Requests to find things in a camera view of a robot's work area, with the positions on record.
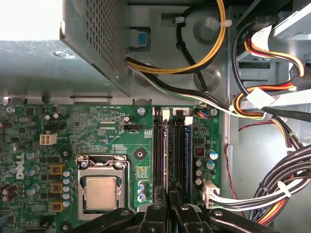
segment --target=green circuit board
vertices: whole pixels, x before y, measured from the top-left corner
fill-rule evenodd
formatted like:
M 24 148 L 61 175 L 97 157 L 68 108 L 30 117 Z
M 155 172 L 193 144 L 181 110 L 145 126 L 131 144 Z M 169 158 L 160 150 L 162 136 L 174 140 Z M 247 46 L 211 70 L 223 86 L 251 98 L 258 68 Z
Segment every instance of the green circuit board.
M 139 114 L 139 108 L 145 113 Z M 0 202 L 0 233 L 62 233 L 68 230 L 63 228 L 64 222 L 70 228 L 83 224 L 85 221 L 78 217 L 77 193 L 81 182 L 78 180 L 81 168 L 76 164 L 78 155 L 126 156 L 130 167 L 124 170 L 125 180 L 122 182 L 126 193 L 127 187 L 131 192 L 125 207 L 136 210 L 140 205 L 151 203 L 153 108 L 134 105 L 0 106 L 0 187 L 9 183 L 15 186 L 10 194 L 16 193 L 15 197 L 0 194 L 1 199 L 7 198 Z M 214 161 L 212 170 L 207 169 L 205 163 L 210 161 L 208 151 L 220 152 L 219 114 L 200 118 L 196 114 L 197 107 L 188 108 L 193 116 L 193 146 L 204 145 L 205 150 L 200 158 L 203 163 L 202 179 L 213 180 L 218 186 L 219 159 Z M 55 133 L 55 144 L 42 145 L 53 143 L 52 135 Z M 51 141 L 42 135 L 50 135 Z M 139 200 L 139 182 L 144 183 L 143 200 Z M 200 199 L 200 187 L 195 186 L 195 180 L 191 182 L 191 202 L 196 204 Z M 52 192 L 58 184 L 62 188 L 70 188 L 66 191 L 69 198 L 65 198 L 68 206 L 53 209 L 53 204 L 64 203 L 64 191 Z

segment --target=motherboard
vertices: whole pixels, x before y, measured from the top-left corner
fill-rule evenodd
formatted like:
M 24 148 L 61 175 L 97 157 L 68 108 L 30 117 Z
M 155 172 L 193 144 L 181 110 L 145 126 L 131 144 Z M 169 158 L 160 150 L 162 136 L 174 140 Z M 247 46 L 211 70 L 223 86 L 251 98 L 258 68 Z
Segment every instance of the motherboard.
M 0 233 L 65 233 L 162 185 L 219 186 L 219 114 L 196 106 L 0 106 Z

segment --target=chip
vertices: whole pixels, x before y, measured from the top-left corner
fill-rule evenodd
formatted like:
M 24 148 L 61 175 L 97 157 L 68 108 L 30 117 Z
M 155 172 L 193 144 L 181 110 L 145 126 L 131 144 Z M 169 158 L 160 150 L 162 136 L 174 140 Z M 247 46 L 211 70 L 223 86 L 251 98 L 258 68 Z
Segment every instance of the chip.
M 19 129 L 19 133 L 26 133 L 26 128 L 21 127 L 21 128 Z

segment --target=capacitor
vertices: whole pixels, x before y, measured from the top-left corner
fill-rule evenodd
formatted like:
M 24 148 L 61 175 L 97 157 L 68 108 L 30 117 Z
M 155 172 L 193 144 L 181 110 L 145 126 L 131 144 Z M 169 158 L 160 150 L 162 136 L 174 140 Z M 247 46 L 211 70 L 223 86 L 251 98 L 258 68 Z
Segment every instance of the capacitor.
M 20 117 L 18 121 L 20 123 L 28 123 L 28 122 L 31 122 L 31 119 L 29 117 Z
M 34 170 L 35 175 L 38 174 L 40 171 L 40 168 L 37 165 L 33 166 L 32 169 Z
M 69 169 L 66 169 L 66 170 L 63 172 L 63 176 L 64 176 L 64 177 L 69 177 L 69 176 L 70 176 L 70 170 L 69 170 Z
M 63 184 L 67 185 L 70 183 L 70 178 L 69 177 L 66 177 L 63 179 Z
M 129 116 L 125 116 L 125 117 L 124 117 L 124 122 L 128 123 L 130 120 L 131 120 L 131 119 L 130 119 Z
M 64 207 L 69 207 L 70 206 L 70 201 L 69 200 L 64 200 L 63 201 L 63 206 Z
M 5 141 L 6 143 L 17 143 L 20 142 L 20 137 L 7 137 Z
M 61 114 L 61 113 L 54 113 L 54 114 L 53 114 L 53 118 L 54 118 L 55 120 L 63 119 L 63 118 L 64 118 L 64 114 Z
M 212 159 L 212 160 L 216 160 L 218 159 L 218 153 L 213 151 L 213 150 L 210 150 L 208 153 L 209 157 Z
M 215 163 L 211 160 L 208 160 L 208 162 L 206 163 L 206 167 L 209 169 L 209 170 L 213 170 L 215 168 Z
M 202 166 L 202 161 L 201 161 L 201 160 L 197 160 L 197 161 L 195 162 L 195 165 L 196 165 L 197 167 L 201 167 L 201 166 Z
M 0 185 L 0 194 L 2 193 L 2 191 L 3 191 L 4 189 L 6 189 L 6 188 L 9 187 L 9 186 L 10 186 L 10 183 L 4 183 L 4 184 Z
M 28 188 L 26 189 L 26 194 L 27 194 L 28 196 L 33 196 L 33 195 L 35 194 L 35 189 L 32 188 L 32 187 L 28 187 Z
M 32 188 L 35 190 L 36 193 L 40 190 L 40 186 L 37 183 L 33 184 Z
M 143 202 L 143 201 L 145 201 L 146 199 L 147 199 L 146 192 L 145 192 L 144 190 L 141 190 L 141 191 L 139 192 L 139 194 L 138 194 L 137 200 L 138 200 L 139 202 Z
M 27 159 L 35 159 L 39 156 L 40 151 L 39 150 L 29 150 L 26 152 L 26 158 Z
M 10 121 L 1 121 L 0 122 L 0 128 L 3 128 L 3 129 L 9 129 L 9 128 L 12 128 L 14 125 L 12 122 Z
M 63 199 L 64 200 L 68 200 L 70 198 L 70 194 L 69 193 L 63 193 Z
M 200 185 L 202 184 L 202 180 L 201 180 L 201 179 L 196 179 L 196 180 L 195 180 L 195 184 L 196 184 L 197 186 L 200 186 Z
M 11 193 L 10 195 L 7 195 L 7 196 L 4 196 L 2 198 L 2 201 L 3 202 L 9 202 L 9 201 L 12 201 L 14 198 L 16 198 L 18 196 L 17 192 L 13 192 Z
M 64 185 L 63 191 L 64 191 L 65 193 L 69 192 L 69 191 L 70 191 L 70 186 L 69 186 L 69 185 Z
M 138 190 L 137 190 L 138 194 L 140 193 L 140 191 L 145 190 L 145 188 L 146 188 L 146 183 L 144 181 L 139 181 Z
M 32 167 L 26 169 L 26 175 L 27 175 L 27 176 L 30 176 L 30 177 L 31 177 L 31 176 L 34 176 L 34 174 L 35 174 L 35 171 L 33 170 Z
M 3 195 L 9 195 L 10 193 L 14 192 L 15 190 L 17 190 L 17 185 L 13 184 L 13 185 L 10 185 L 9 187 L 5 188 L 2 191 L 2 194 Z
M 44 119 L 45 119 L 45 120 L 51 120 L 51 116 L 50 116 L 50 115 L 45 115 L 45 116 L 44 116 Z
M 197 171 L 195 172 L 195 175 L 196 175 L 197 177 L 200 177 L 200 176 L 203 175 L 203 172 L 202 172 L 201 170 L 197 170 Z

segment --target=white wire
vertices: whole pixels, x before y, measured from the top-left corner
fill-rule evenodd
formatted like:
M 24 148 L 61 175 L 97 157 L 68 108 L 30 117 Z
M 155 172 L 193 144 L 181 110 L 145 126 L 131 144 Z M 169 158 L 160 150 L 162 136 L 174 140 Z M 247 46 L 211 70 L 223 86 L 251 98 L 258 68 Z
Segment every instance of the white wire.
M 156 85 L 154 82 L 152 82 L 151 80 L 149 80 L 142 72 L 138 71 L 138 70 L 135 70 L 133 67 L 131 66 L 128 66 L 131 70 L 133 70 L 134 72 L 136 72 L 137 74 L 139 74 L 140 76 L 142 76 L 145 80 L 147 80 L 152 86 L 154 86 L 156 89 L 160 90 L 161 92 L 164 92 L 166 94 L 169 94 L 167 92 L 165 92 L 162 88 L 160 88 L 158 85 Z M 187 97 L 187 98 L 191 98 L 191 99 L 194 99 L 194 100 L 198 100 L 200 102 L 204 102 L 220 111 L 223 111 L 227 114 L 230 114 L 232 116 L 235 116 L 235 117 L 242 117 L 242 118 L 248 118 L 248 117 L 244 117 L 244 116 L 241 116 L 241 115 L 238 115 L 238 114 L 235 114 L 229 110 L 226 110 L 220 106 L 218 106 L 217 104 L 215 104 L 214 102 L 211 102 L 207 99 L 204 99 L 204 98 L 200 98 L 200 97 L 197 97 L 197 96 L 193 96 L 193 95 L 187 95 L 187 94 L 180 94 L 180 93 L 176 93 L 176 92 L 173 92 L 174 94 L 178 95 L 178 96 L 183 96 L 183 97 Z
M 292 181 L 290 184 L 288 184 L 286 187 L 287 187 L 287 190 L 289 189 L 292 189 L 293 187 L 295 187 L 296 185 L 300 184 L 301 182 L 303 181 L 303 179 L 298 179 L 298 180 L 294 180 Z M 221 202 L 221 203 L 224 203 L 224 204 L 227 204 L 227 203 L 236 203 L 236 204 L 239 204 L 239 202 L 244 202 L 244 201 L 250 201 L 250 200 L 262 200 L 262 199 L 266 199 L 266 198 L 271 198 L 271 197 L 274 197 L 274 196 L 277 196 L 279 194 L 282 194 L 283 191 L 281 190 L 278 190 L 272 194 L 269 194 L 269 195 L 266 195 L 266 196 L 263 196 L 263 197 L 259 197 L 259 198 L 251 198 L 251 199 L 244 199 L 244 200 L 236 200 L 236 199 L 228 199 L 228 198 L 222 198 L 222 197 L 219 197 L 217 195 L 215 195 L 214 193 L 210 193 L 210 198 L 214 201 L 217 201 L 217 202 Z

